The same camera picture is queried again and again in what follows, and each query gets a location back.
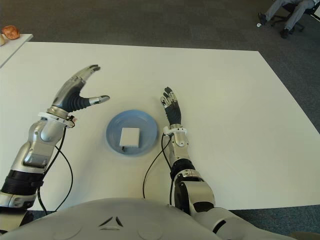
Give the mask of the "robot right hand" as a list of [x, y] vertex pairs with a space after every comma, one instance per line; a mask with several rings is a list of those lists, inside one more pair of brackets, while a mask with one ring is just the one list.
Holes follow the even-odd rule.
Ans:
[[170, 87], [164, 89], [163, 96], [160, 97], [160, 103], [165, 110], [170, 125], [180, 125], [182, 115], [175, 93]]

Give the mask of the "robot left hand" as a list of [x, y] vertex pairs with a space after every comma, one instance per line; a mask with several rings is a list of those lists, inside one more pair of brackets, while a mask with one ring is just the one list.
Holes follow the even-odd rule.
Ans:
[[101, 69], [98, 64], [87, 66], [72, 75], [57, 92], [47, 113], [66, 119], [69, 113], [101, 104], [110, 99], [108, 95], [84, 98], [80, 96], [88, 78]]

